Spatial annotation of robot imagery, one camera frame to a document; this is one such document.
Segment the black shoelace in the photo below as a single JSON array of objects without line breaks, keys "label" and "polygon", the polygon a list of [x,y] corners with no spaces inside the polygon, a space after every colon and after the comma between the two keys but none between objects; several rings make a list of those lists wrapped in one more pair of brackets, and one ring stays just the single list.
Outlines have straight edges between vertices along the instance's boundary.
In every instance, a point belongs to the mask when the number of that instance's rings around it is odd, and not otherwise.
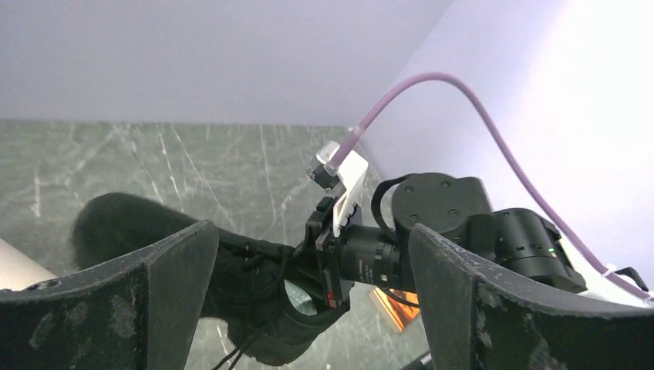
[{"label": "black shoelace", "polygon": [[288,256],[284,247],[274,252],[249,247],[219,250],[201,317],[226,321],[234,349],[216,369],[224,365],[233,369],[281,316],[278,298],[285,291]]}]

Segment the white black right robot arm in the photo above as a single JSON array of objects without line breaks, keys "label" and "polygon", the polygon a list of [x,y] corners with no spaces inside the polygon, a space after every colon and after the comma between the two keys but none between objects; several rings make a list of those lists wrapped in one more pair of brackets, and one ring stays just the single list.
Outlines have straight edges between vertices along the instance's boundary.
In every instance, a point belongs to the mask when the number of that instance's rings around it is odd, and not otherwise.
[{"label": "white black right robot arm", "polygon": [[634,297],[600,273],[562,240],[557,227],[532,210],[492,210],[476,177],[411,173],[376,188],[373,227],[362,224],[359,207],[343,220],[338,202],[326,197],[305,225],[294,253],[296,268],[315,282],[311,294],[331,308],[349,300],[356,283],[388,295],[414,292],[413,227],[421,224],[459,247],[514,273],[587,298],[650,308],[652,296]]}]

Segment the black shoe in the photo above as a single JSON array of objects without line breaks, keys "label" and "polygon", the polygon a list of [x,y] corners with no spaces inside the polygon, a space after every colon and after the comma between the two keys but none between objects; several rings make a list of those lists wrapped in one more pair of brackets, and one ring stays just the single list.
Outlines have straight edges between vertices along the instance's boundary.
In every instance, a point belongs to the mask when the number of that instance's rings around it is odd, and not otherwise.
[{"label": "black shoe", "polygon": [[[107,193],[90,200],[78,213],[72,227],[71,244],[76,263],[84,269],[156,243],[195,223],[193,217],[156,201],[129,193]],[[218,252],[246,247],[274,252],[277,247],[284,247],[289,252],[284,287],[285,282],[294,284],[292,247],[251,239],[225,229],[219,231],[219,238]],[[341,308],[316,305],[316,314],[306,315],[294,307],[286,289],[278,303],[281,316],[272,330],[245,352],[248,357],[270,366],[295,361],[351,308],[350,304]]]}]

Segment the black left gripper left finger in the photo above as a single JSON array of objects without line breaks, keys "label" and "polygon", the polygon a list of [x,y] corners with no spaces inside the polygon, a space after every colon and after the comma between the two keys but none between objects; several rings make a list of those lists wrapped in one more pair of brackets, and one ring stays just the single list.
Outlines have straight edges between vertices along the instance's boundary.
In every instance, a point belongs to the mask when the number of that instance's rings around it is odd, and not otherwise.
[{"label": "black left gripper left finger", "polygon": [[138,251],[1,292],[3,369],[182,369],[219,231],[209,220]]}]

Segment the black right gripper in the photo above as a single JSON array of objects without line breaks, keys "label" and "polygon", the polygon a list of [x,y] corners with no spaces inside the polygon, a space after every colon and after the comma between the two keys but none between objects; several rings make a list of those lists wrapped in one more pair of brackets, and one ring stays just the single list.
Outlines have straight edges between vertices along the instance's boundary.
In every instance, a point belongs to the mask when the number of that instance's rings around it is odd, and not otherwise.
[{"label": "black right gripper", "polygon": [[335,199],[323,197],[305,223],[303,242],[293,253],[293,282],[319,307],[341,308],[350,304],[354,284],[413,293],[415,282],[405,246],[389,239],[378,227],[362,224],[354,214],[336,234]]}]

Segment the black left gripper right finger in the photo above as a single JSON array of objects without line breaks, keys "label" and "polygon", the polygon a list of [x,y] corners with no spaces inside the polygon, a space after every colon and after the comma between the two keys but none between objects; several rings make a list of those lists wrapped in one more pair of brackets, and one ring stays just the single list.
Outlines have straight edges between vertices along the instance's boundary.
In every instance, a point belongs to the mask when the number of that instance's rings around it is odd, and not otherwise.
[{"label": "black left gripper right finger", "polygon": [[651,369],[653,312],[530,280],[428,227],[409,253],[435,369]]}]

